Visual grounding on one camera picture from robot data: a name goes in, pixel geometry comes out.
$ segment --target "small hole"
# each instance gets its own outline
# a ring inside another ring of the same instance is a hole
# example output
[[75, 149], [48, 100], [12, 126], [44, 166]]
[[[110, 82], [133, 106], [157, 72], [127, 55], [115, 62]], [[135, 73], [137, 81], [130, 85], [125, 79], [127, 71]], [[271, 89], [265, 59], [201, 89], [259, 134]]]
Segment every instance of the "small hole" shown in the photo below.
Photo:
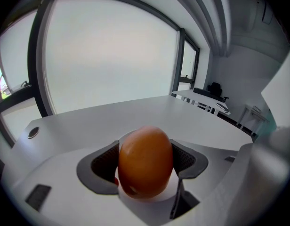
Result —
[[40, 128], [39, 127], [35, 127], [33, 128], [28, 135], [28, 138], [31, 139], [33, 137], [35, 137], [37, 135], [37, 133], [39, 132]]

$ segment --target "white ceiling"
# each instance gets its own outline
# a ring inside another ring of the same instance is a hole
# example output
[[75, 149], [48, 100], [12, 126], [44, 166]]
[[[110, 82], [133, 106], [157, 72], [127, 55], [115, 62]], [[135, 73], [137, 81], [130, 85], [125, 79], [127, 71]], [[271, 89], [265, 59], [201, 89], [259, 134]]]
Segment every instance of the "white ceiling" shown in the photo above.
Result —
[[275, 16], [270, 24], [262, 22], [265, 0], [229, 0], [229, 2], [232, 44], [254, 49], [283, 62], [290, 46]]

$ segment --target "white wall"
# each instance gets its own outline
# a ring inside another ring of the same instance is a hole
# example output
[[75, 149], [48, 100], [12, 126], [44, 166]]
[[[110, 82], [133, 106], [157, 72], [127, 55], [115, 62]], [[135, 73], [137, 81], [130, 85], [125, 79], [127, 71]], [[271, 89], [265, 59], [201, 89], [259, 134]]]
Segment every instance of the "white wall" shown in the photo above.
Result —
[[41, 118], [34, 98], [3, 111], [1, 116], [15, 140], [20, 137], [31, 121]]
[[210, 50], [210, 54], [209, 54], [209, 63], [208, 63], [208, 68], [207, 68], [207, 76], [206, 76], [206, 80], [204, 83], [204, 86], [202, 89], [207, 89], [207, 86], [209, 85], [210, 82], [210, 78], [211, 78], [211, 73], [213, 70], [213, 55], [212, 55], [212, 51]]
[[262, 91], [277, 127], [290, 126], [290, 51], [278, 73]]
[[[264, 54], [232, 45], [229, 57], [213, 58], [209, 84], [217, 82], [221, 85], [222, 97], [230, 97], [226, 101], [231, 111], [230, 118], [237, 121], [245, 104], [255, 105], [267, 112], [268, 107], [261, 96], [261, 91], [279, 67], [279, 62]], [[245, 126], [250, 129], [253, 122], [250, 120]]]
[[11, 147], [0, 132], [0, 159], [3, 163], [6, 162], [11, 152]]
[[270, 24], [262, 21], [265, 2], [229, 0], [232, 15], [232, 44], [263, 53], [282, 63], [290, 49], [282, 28], [273, 16]]
[[212, 52], [207, 49], [200, 50], [200, 57], [198, 61], [198, 68], [195, 78], [194, 87], [204, 89], [207, 80], [209, 80], [209, 70], [212, 66], [211, 62], [213, 60]]

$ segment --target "black office chair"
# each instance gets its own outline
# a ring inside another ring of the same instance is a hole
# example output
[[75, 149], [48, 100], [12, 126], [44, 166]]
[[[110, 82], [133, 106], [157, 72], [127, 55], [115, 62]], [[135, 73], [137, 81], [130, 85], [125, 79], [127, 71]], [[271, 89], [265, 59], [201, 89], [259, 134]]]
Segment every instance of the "black office chair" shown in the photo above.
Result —
[[222, 102], [226, 102], [226, 99], [229, 97], [221, 97], [222, 89], [220, 84], [213, 82], [211, 85], [208, 85], [208, 91], [211, 95], [217, 96], [221, 98]]

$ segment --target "window handle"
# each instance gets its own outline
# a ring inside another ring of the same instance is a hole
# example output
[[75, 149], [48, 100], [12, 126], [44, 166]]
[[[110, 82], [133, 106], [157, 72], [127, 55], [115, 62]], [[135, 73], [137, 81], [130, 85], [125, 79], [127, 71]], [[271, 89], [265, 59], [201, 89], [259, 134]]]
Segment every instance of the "window handle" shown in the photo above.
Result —
[[21, 87], [24, 85], [24, 87], [26, 87], [28, 85], [28, 82], [27, 81], [24, 81], [22, 84], [21, 84]]

